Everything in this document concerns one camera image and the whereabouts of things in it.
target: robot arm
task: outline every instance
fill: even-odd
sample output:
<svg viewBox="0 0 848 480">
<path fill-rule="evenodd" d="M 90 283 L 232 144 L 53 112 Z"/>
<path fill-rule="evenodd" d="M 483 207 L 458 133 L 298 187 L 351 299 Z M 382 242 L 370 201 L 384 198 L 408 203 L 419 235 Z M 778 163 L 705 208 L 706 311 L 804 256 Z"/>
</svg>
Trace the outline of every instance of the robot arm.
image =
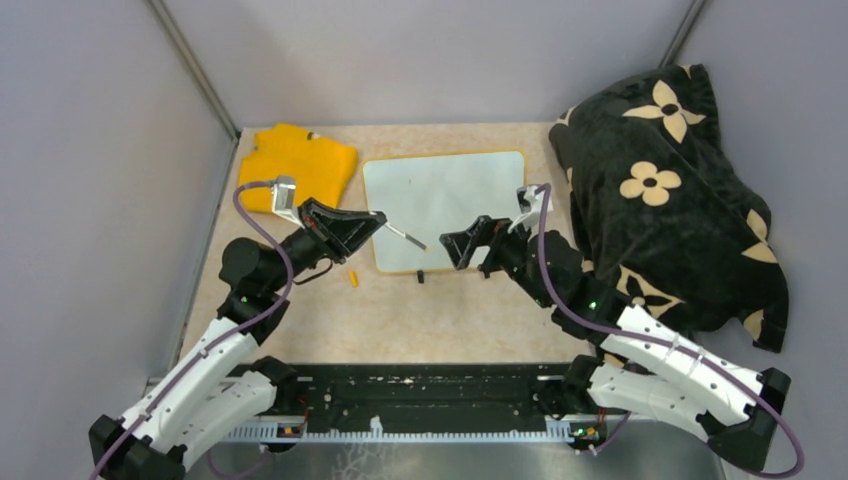
<svg viewBox="0 0 848 480">
<path fill-rule="evenodd" d="M 488 278 L 503 270 L 542 308 L 554 306 L 538 255 L 538 236 L 532 236 L 541 211 L 536 186 L 518 191 L 522 215 L 510 219 L 479 217 L 467 230 L 444 234 L 440 242 L 457 269 L 468 267 L 477 247 L 489 247 L 478 269 Z M 653 318 L 640 305 L 604 285 L 581 269 L 582 257 L 557 231 L 544 235 L 547 273 L 557 296 L 573 313 L 601 330 L 632 332 L 661 339 L 668 347 L 586 328 L 556 308 L 551 319 L 564 332 L 588 340 L 596 347 L 618 354 L 655 374 L 632 373 L 601 360 L 578 356 L 565 378 L 569 403 L 580 411 L 598 408 L 624 409 L 682 428 L 720 457 L 750 471 L 765 464 L 777 423 L 759 403 L 737 384 L 752 390 L 759 399 L 780 412 L 790 379 L 776 369 L 756 372 L 706 351 Z M 698 353 L 696 358 L 684 349 Z M 724 375 L 708 363 L 720 365 Z"/>
<path fill-rule="evenodd" d="M 274 186 L 275 207 L 281 187 L 284 185 L 279 183 Z M 291 260 L 294 277 L 325 258 L 344 263 L 386 224 L 383 213 L 335 210 L 314 199 L 297 210 L 289 205 L 289 212 L 300 228 L 280 247 Z M 217 318 L 189 354 L 118 419 L 103 415 L 89 430 L 95 463 L 110 448 L 117 448 L 100 472 L 103 478 L 182 479 L 206 450 L 244 420 L 272 406 L 293 413 L 303 408 L 297 403 L 297 374 L 272 357 L 255 362 L 224 391 L 215 391 L 233 368 L 268 338 L 289 305 L 287 300 L 282 301 L 265 320 L 221 341 L 223 335 L 278 303 L 281 299 L 276 292 L 287 283 L 288 276 L 274 249 L 238 238 L 224 250 L 219 278 L 230 285 L 230 292 L 218 308 Z M 169 384 L 173 389 L 164 390 Z M 160 397 L 161 401 L 152 404 Z M 115 447 L 122 437 L 124 440 Z"/>
</svg>

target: cable tie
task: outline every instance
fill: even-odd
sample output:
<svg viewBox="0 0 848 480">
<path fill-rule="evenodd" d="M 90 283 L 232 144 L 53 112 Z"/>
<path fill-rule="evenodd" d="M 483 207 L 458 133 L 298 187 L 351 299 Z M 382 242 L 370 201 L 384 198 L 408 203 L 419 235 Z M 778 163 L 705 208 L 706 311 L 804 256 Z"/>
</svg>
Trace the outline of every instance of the cable tie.
<svg viewBox="0 0 848 480">
<path fill-rule="evenodd" d="M 680 347 L 680 333 L 674 333 L 674 340 L 671 341 L 671 347 L 669 347 L 668 351 L 665 352 L 665 357 L 663 357 L 663 363 L 668 363 L 668 359 L 671 357 L 671 354 L 674 353 L 677 348 Z"/>
<path fill-rule="evenodd" d="M 695 373 L 695 369 L 701 366 L 701 360 L 703 360 L 703 359 L 704 359 L 704 354 L 705 354 L 705 353 L 707 353 L 707 351 L 706 351 L 706 350 L 704 350 L 704 347 L 698 347 L 698 358 L 696 358 L 696 359 L 692 362 L 692 366 L 691 366 L 691 367 L 689 367 L 689 372 L 688 372 L 688 373 L 686 373 L 686 376 L 687 376 L 687 377 L 691 377 L 691 376 L 692 376 L 692 374 L 693 374 L 693 373 Z"/>
</svg>

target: cream flower pattern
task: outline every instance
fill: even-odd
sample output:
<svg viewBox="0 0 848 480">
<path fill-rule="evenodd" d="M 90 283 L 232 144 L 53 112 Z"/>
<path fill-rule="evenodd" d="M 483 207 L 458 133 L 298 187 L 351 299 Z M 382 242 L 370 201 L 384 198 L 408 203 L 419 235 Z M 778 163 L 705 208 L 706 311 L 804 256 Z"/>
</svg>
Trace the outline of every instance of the cream flower pattern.
<svg viewBox="0 0 848 480">
<path fill-rule="evenodd" d="M 562 118 L 557 120 L 556 123 L 561 123 L 561 124 L 565 125 L 566 127 L 569 126 L 568 121 L 571 119 L 571 112 L 573 112 L 575 108 L 577 108 L 577 105 L 569 108 L 568 111 L 565 112 L 565 115 L 563 115 Z"/>
<path fill-rule="evenodd" d="M 765 314 L 763 310 L 760 309 L 748 315 L 748 318 L 742 322 L 742 325 L 745 326 L 745 330 L 748 330 L 748 333 L 754 337 L 754 340 L 759 340 L 760 334 L 763 333 L 763 318 L 765 318 Z"/>
<path fill-rule="evenodd" d="M 701 120 L 707 118 L 705 115 L 698 115 L 684 110 L 677 101 L 677 94 L 662 80 L 657 80 L 654 85 L 654 102 L 656 105 L 643 105 L 641 107 L 631 108 L 624 112 L 624 117 L 639 117 L 647 119 L 662 118 L 663 126 L 668 131 L 672 138 L 677 140 L 677 143 L 683 142 L 683 137 L 686 136 L 687 125 L 695 125 L 701 123 Z"/>
<path fill-rule="evenodd" d="M 568 167 L 568 170 L 565 171 L 565 184 L 568 186 L 568 194 L 571 195 L 571 192 L 574 191 L 574 187 L 571 185 L 571 178 L 574 176 L 574 169 L 572 167 Z"/>
<path fill-rule="evenodd" d="M 747 248 L 742 252 L 742 255 L 758 262 L 777 263 L 777 257 L 774 256 L 774 252 L 771 251 L 766 241 L 766 237 L 768 237 L 768 225 L 766 225 L 763 217 L 752 208 L 748 211 L 748 218 L 745 221 L 751 227 L 754 235 L 760 239 L 760 242 L 753 247 Z"/>
<path fill-rule="evenodd" d="M 642 275 L 630 270 L 624 265 L 619 265 L 621 277 L 615 288 L 633 298 L 633 303 L 645 307 L 654 318 L 660 318 L 672 307 L 683 303 L 683 300 L 669 295 L 648 283 Z"/>
<path fill-rule="evenodd" d="M 657 171 L 651 162 L 636 162 L 630 167 L 633 178 L 621 182 L 619 192 L 624 198 L 642 197 L 650 207 L 665 205 L 670 195 L 669 189 L 682 185 L 680 176 L 671 170 Z"/>
</svg>

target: yellow cloth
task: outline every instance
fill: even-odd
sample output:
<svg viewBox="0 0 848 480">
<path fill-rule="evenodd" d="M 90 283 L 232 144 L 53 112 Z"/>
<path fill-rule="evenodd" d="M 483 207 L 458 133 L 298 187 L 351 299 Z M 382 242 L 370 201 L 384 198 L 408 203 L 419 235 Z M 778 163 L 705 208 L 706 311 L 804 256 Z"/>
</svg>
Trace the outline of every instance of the yellow cloth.
<svg viewBox="0 0 848 480">
<path fill-rule="evenodd" d="M 239 185 L 289 175 L 297 182 L 295 205 L 314 197 L 329 207 L 339 206 L 356 168 L 355 148 L 283 124 L 257 133 L 255 145 L 256 149 L 242 160 Z M 268 189 L 248 190 L 241 199 L 250 211 L 271 212 L 271 191 Z"/>
</svg>

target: white bracket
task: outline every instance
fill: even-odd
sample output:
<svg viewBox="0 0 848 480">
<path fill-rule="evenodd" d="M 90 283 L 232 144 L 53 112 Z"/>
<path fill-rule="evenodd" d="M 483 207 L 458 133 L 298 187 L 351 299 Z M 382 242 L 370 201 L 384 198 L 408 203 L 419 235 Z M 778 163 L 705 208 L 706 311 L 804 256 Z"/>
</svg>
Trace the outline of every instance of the white bracket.
<svg viewBox="0 0 848 480">
<path fill-rule="evenodd" d="M 174 442 L 186 446 L 183 454 L 186 471 L 233 429 L 271 408 L 276 397 L 277 387 L 268 377 L 248 371 L 230 388 L 209 399 Z"/>
<path fill-rule="evenodd" d="M 542 199 L 544 192 L 539 189 L 539 185 L 525 185 L 519 188 L 518 207 L 521 209 L 521 215 L 515 217 L 515 220 L 509 225 L 507 233 L 512 233 L 519 225 L 524 225 L 530 229 L 539 224 L 539 217 L 542 215 Z M 548 202 L 548 213 L 554 211 L 554 202 Z"/>
<path fill-rule="evenodd" d="M 697 421 L 706 408 L 665 380 L 605 363 L 595 369 L 591 381 L 588 393 L 599 407 L 638 413 L 707 441 L 707 432 Z"/>
<path fill-rule="evenodd" d="M 674 347 L 663 347 L 656 343 L 609 335 L 601 343 L 601 348 L 622 355 L 656 373 L 679 388 L 688 398 L 705 407 L 723 425 L 736 425 L 748 420 L 745 409 L 748 405 L 753 405 L 754 400 L 726 378 L 704 365 L 702 360 L 707 358 L 720 365 L 723 370 L 759 395 L 763 385 L 757 380 L 759 375 L 757 372 L 733 365 L 708 352 L 660 323 L 638 305 L 625 308 L 616 324 L 628 332 L 667 340 Z M 678 347 L 686 347 L 699 352 L 700 355 L 698 358 L 692 358 L 681 352 Z"/>
<path fill-rule="evenodd" d="M 297 182 L 294 177 L 281 175 L 274 181 L 271 186 L 271 211 L 274 215 L 292 222 L 298 227 L 303 227 L 300 221 L 300 216 L 297 214 L 297 207 L 294 205 L 294 192 L 297 188 Z"/>
<path fill-rule="evenodd" d="M 212 320 L 203 337 L 191 351 L 183 357 L 176 367 L 138 403 L 126 410 L 121 416 L 124 423 L 132 423 L 144 414 L 151 401 L 165 388 L 177 372 L 200 354 L 201 359 L 183 376 L 173 390 L 168 392 L 161 403 L 153 410 L 150 418 L 143 422 L 133 433 L 136 438 L 149 436 L 151 448 L 167 452 L 181 437 L 189 419 L 206 402 L 212 389 L 229 374 L 238 363 L 258 348 L 253 335 L 236 333 L 230 338 L 207 350 L 206 345 L 223 335 L 238 324 L 228 318 Z"/>
</svg>

